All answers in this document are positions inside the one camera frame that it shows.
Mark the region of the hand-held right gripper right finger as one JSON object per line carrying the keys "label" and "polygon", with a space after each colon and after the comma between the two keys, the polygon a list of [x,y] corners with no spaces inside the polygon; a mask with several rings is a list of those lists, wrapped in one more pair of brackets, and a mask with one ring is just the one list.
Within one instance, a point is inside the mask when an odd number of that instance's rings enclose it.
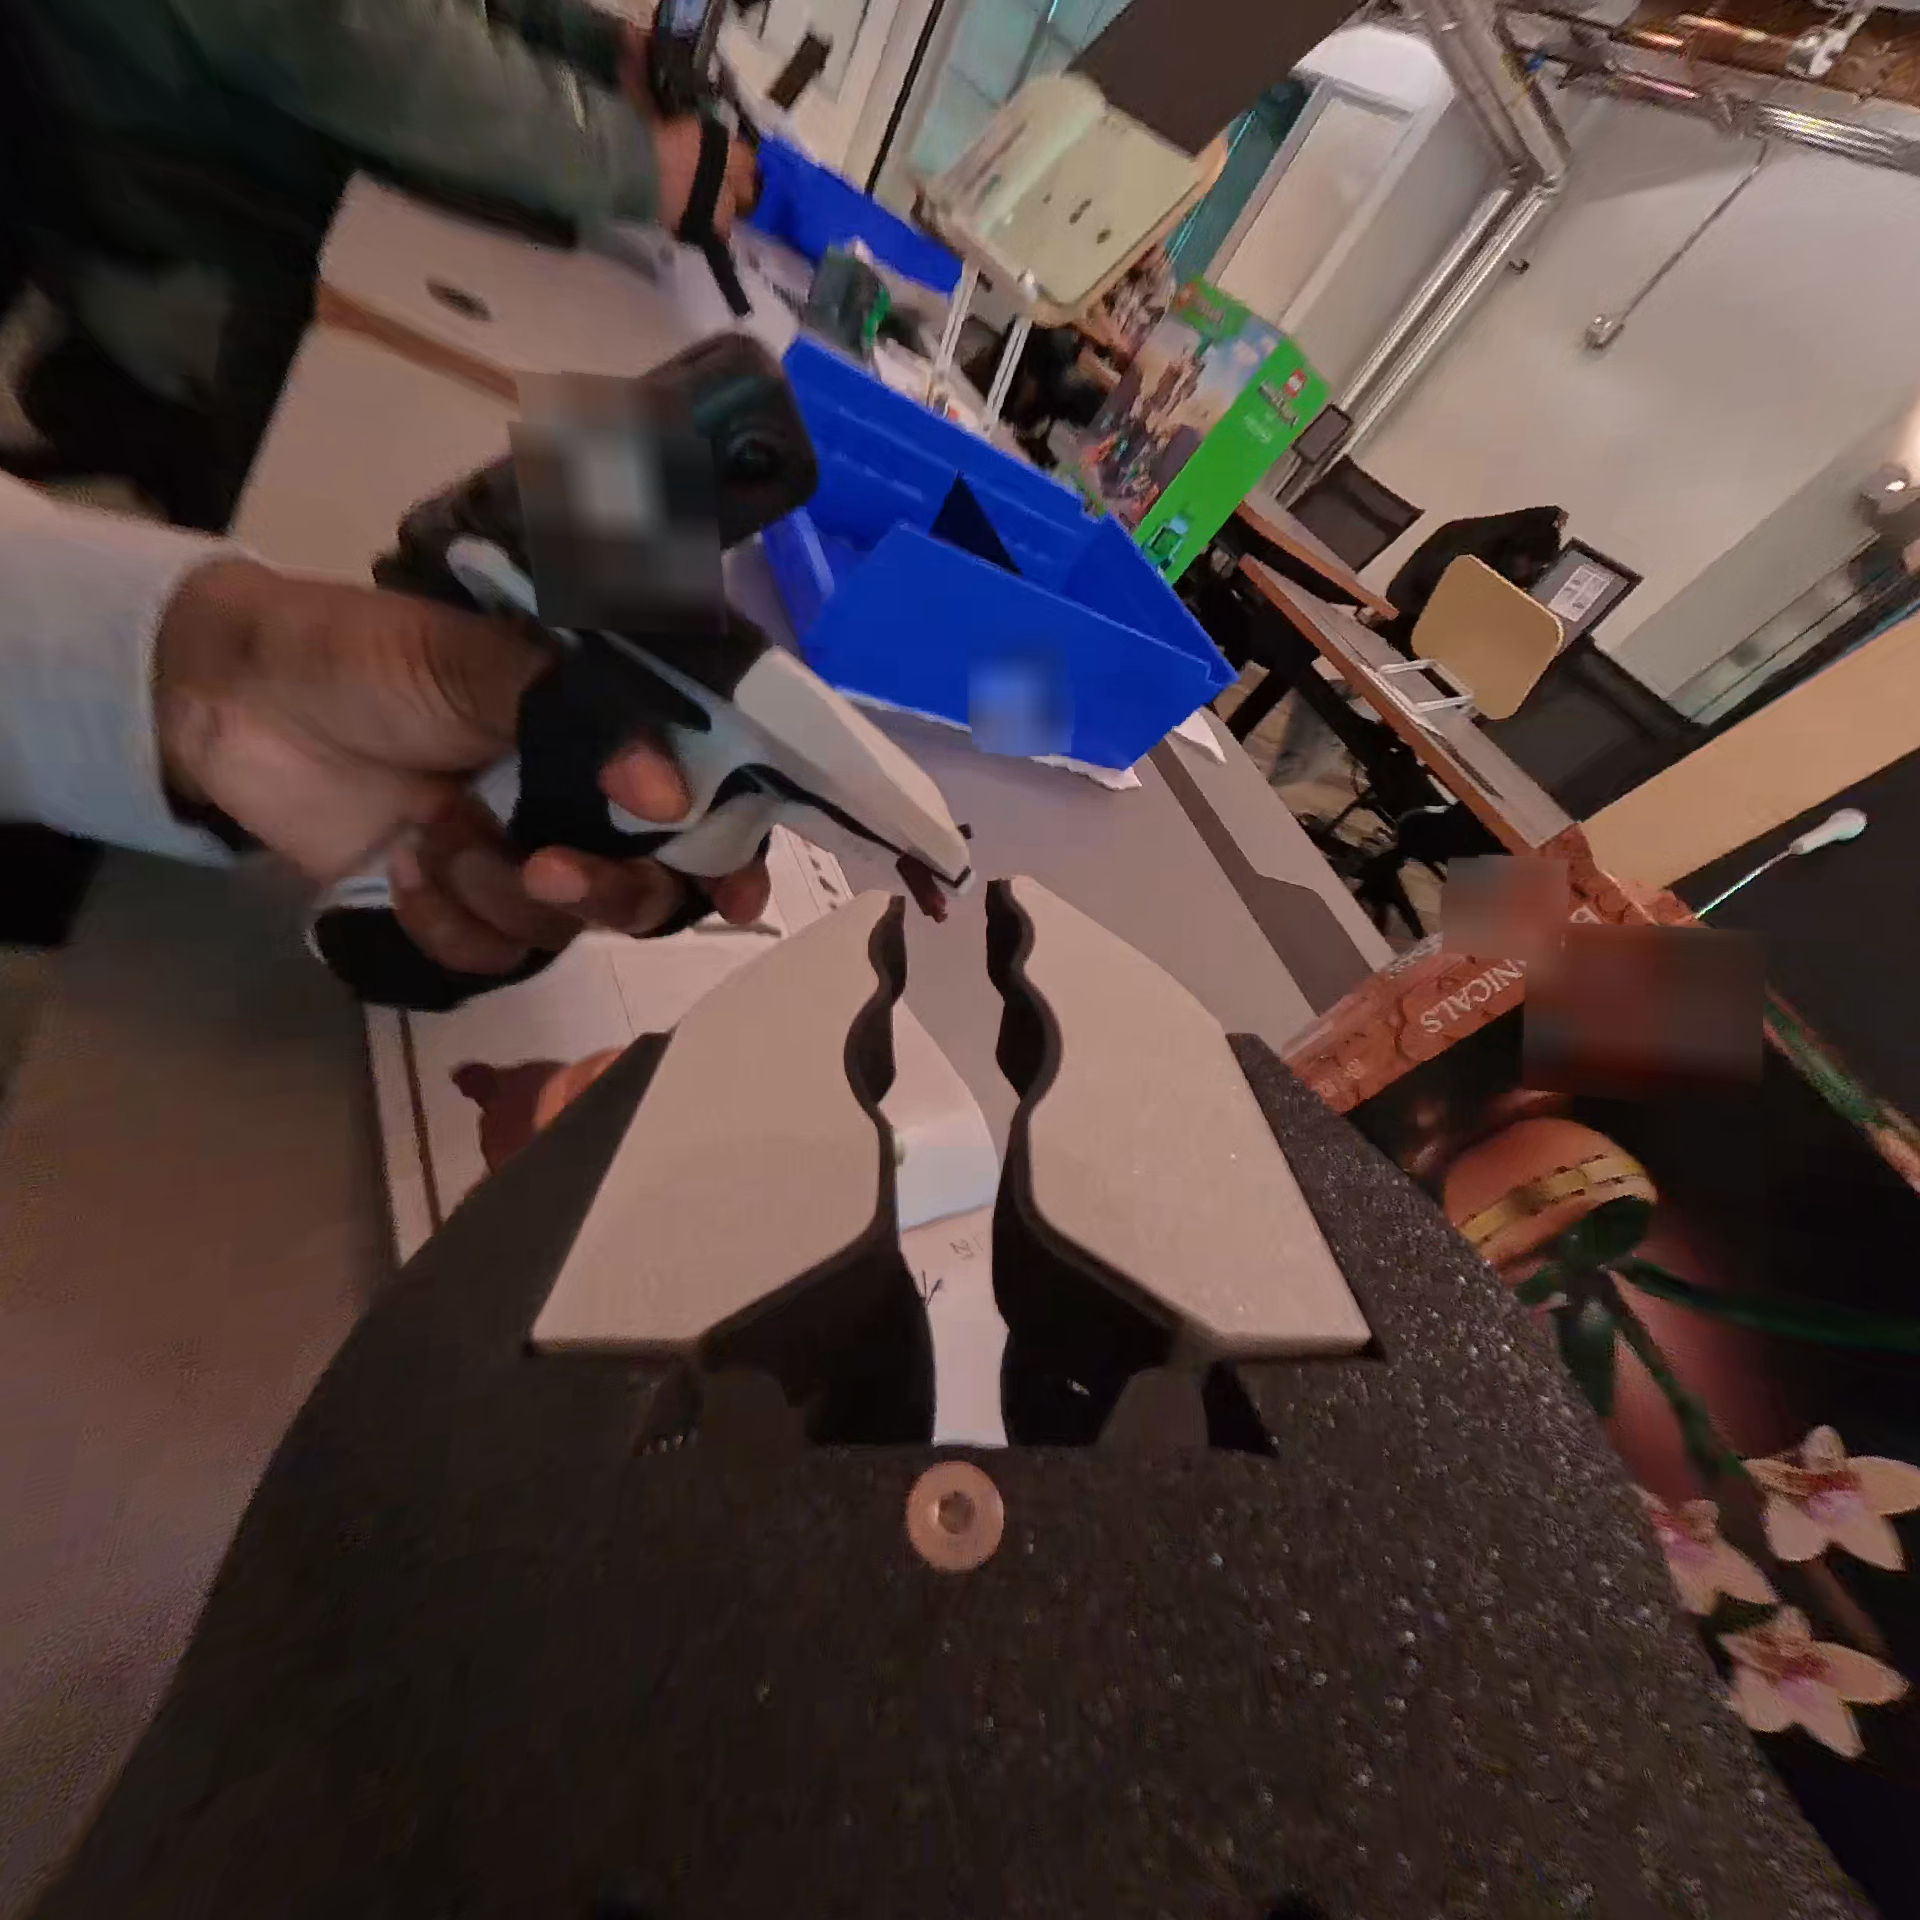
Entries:
{"label": "hand-held right gripper right finger", "polygon": [[1014,1225],[1175,1351],[1363,1352],[1373,1333],[1211,1011],[1038,880],[997,880],[987,924]]}

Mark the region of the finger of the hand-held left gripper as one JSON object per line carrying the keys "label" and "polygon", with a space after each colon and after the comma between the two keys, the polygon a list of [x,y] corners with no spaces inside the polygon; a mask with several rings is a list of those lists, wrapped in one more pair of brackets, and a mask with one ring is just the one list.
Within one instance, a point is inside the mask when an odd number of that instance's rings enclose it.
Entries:
{"label": "finger of the hand-held left gripper", "polygon": [[885,856],[893,871],[901,855],[911,855],[923,860],[936,873],[949,875],[932,864],[927,853],[899,844],[885,832],[856,823],[840,806],[811,798],[783,777],[752,777],[752,788],[755,796],[766,800],[773,808],[775,825],[805,837],[819,848],[828,848],[835,855],[861,851],[872,856]]}
{"label": "finger of the hand-held left gripper", "polygon": [[835,829],[936,884],[971,884],[971,846],[942,788],[802,660],[773,647],[703,707],[706,875],[746,868],[779,825]]}

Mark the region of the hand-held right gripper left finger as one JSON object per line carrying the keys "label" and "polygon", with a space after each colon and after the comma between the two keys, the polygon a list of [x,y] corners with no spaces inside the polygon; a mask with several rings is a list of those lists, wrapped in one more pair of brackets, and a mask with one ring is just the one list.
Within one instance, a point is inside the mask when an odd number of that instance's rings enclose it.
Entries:
{"label": "hand-held right gripper left finger", "polygon": [[539,1352],[819,1360],[910,1294],[895,1080],[906,901],[861,893],[676,1023],[559,1261]]}

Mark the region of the person's left forearm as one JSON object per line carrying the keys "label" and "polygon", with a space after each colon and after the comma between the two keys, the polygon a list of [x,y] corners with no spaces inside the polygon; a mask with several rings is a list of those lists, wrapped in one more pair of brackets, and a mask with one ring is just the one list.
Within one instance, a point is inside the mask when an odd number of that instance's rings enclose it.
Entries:
{"label": "person's left forearm", "polygon": [[152,655],[176,592],[229,542],[79,507],[3,480],[3,823],[232,864],[173,814],[152,719]]}

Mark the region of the white desk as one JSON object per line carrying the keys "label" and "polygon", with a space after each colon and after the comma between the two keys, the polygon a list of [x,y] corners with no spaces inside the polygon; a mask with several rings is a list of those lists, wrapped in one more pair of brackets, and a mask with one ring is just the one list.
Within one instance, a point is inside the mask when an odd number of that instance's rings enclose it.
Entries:
{"label": "white desk", "polygon": [[[706,320],[628,259],[356,183],[236,533],[359,583],[506,445],[522,369],[650,367]],[[1280,796],[1170,740],[1141,785],[876,723],[1026,873],[1282,1046],[1386,960]],[[27,1913],[167,1689],[267,1457],[394,1276],[368,1040],[301,889],[110,853],[4,1099],[4,1916]]]}

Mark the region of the person's left hand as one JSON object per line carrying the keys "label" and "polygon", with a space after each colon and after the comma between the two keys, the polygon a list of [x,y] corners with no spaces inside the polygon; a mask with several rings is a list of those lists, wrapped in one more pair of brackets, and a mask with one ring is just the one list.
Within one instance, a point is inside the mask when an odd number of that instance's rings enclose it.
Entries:
{"label": "person's left hand", "polygon": [[690,881],[651,860],[511,848],[470,779],[515,744],[546,667],[515,622],[306,581],[196,566],[152,649],[152,723],[176,800],[215,808],[303,878],[381,865],[414,945],[506,975],[583,928],[653,936],[694,896],[755,924],[763,864]]}

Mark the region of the white instruction booklet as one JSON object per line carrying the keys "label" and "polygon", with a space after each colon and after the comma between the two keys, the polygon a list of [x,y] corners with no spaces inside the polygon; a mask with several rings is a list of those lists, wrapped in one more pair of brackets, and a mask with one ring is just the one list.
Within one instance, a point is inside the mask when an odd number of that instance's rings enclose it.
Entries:
{"label": "white instruction booklet", "polygon": [[[645,1032],[667,1030],[758,948],[853,899],[839,860],[788,829],[767,855],[760,919],[708,919],[660,942],[583,935],[539,975],[448,1015],[366,1015],[390,1238],[406,1261],[552,1111]],[[927,1309],[932,1438],[1002,1447],[1005,1328],[992,1296],[999,1150],[962,1073],[910,999],[893,1011],[901,1243]]]}

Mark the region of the white paper sheet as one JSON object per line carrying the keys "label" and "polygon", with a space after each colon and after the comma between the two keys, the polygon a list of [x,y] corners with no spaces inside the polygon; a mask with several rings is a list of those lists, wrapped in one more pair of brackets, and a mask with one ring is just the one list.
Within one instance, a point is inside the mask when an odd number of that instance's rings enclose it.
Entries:
{"label": "white paper sheet", "polygon": [[[1196,709],[1187,719],[1170,729],[1160,743],[1170,740],[1181,740],[1189,751],[1200,755],[1211,763],[1227,760],[1226,747],[1221,744],[1221,727],[1215,725],[1215,713],[1208,707]],[[1131,765],[1094,765],[1072,756],[1042,755],[1034,756],[1030,763],[1083,777],[1112,792],[1124,792],[1142,784],[1141,768],[1146,765],[1146,758]]]}

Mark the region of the cream coloured box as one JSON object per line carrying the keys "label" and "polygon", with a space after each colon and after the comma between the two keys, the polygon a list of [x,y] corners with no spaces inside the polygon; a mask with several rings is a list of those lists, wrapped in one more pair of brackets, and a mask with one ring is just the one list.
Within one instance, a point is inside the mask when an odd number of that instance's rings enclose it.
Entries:
{"label": "cream coloured box", "polygon": [[965,152],[917,188],[917,214],[1014,315],[1078,321],[1198,204],[1230,150],[1196,150],[1074,72],[1020,86]]}

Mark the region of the green toy set box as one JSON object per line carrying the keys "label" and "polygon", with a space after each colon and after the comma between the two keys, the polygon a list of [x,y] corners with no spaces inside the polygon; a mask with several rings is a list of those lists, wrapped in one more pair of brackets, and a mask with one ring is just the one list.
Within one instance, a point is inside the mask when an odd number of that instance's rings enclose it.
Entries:
{"label": "green toy set box", "polygon": [[1191,278],[1094,414],[1072,481],[1175,585],[1325,404],[1291,335]]}

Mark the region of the wooden table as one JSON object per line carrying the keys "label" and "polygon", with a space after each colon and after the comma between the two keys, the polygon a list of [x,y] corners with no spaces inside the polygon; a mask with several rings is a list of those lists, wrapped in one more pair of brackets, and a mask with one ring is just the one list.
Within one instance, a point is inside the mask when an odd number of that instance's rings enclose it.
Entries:
{"label": "wooden table", "polygon": [[1237,507],[1232,525],[1240,544],[1239,581],[1261,612],[1286,631],[1284,639],[1252,643],[1251,655],[1274,657],[1271,675],[1286,676],[1286,686],[1303,693],[1336,733],[1349,735],[1350,727],[1341,719],[1347,709],[1327,703],[1324,667],[1504,851],[1544,848],[1576,827],[1551,792],[1487,737],[1467,694],[1430,694],[1419,702],[1410,688],[1413,675],[1423,667],[1419,660],[1400,657],[1356,612],[1327,604],[1261,560],[1264,550],[1284,553],[1320,585],[1350,593],[1366,611],[1390,612],[1390,604],[1293,516],[1248,497]]}

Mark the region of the black office chair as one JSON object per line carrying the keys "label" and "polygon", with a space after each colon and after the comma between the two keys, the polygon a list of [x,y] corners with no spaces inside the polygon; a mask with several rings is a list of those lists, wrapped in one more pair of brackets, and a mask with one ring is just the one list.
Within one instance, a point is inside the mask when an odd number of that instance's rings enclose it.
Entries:
{"label": "black office chair", "polygon": [[1349,455],[1335,457],[1316,472],[1286,512],[1356,573],[1372,566],[1423,516],[1418,502],[1378,481]]}

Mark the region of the black orchid print box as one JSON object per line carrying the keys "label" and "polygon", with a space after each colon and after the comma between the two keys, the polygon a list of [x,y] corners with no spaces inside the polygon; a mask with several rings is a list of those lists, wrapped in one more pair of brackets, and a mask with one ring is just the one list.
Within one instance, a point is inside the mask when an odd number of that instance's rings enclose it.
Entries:
{"label": "black orchid print box", "polygon": [[1440,933],[1286,1063],[1554,1343],[1740,1727],[1916,1916],[1916,612],[1534,861],[1544,985]]}

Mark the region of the beige backed chair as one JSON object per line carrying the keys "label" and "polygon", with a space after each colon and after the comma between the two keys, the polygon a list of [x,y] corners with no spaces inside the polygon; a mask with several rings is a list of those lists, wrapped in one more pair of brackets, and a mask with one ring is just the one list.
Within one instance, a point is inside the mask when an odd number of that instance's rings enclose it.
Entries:
{"label": "beige backed chair", "polygon": [[1446,565],[1410,655],[1493,723],[1514,717],[1567,649],[1564,620],[1476,557]]}

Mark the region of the metal wall pipes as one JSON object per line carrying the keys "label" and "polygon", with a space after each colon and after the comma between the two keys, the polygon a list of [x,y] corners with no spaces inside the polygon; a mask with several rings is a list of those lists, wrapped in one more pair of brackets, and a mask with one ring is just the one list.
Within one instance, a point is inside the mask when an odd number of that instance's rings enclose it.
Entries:
{"label": "metal wall pipes", "polygon": [[1571,169],[1567,135],[1493,3],[1413,3],[1440,63],[1495,158],[1495,183],[1354,375],[1341,400],[1350,448],[1390,419],[1510,255],[1551,212]]}

